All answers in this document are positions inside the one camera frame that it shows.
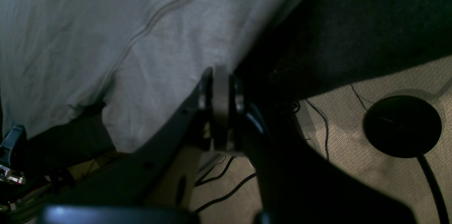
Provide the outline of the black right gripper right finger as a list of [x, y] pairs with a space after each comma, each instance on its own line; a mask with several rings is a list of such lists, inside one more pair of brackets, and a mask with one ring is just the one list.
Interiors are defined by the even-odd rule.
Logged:
[[298, 101], [267, 104], [230, 76], [233, 149], [256, 169], [258, 224], [415, 224], [407, 205], [349, 176], [303, 137]]

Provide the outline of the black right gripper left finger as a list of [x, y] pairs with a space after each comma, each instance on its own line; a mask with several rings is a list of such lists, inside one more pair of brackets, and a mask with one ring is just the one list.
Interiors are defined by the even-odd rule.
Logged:
[[189, 97], [140, 147], [40, 212], [38, 224], [198, 224], [188, 210], [199, 161], [225, 152], [230, 75], [207, 68]]

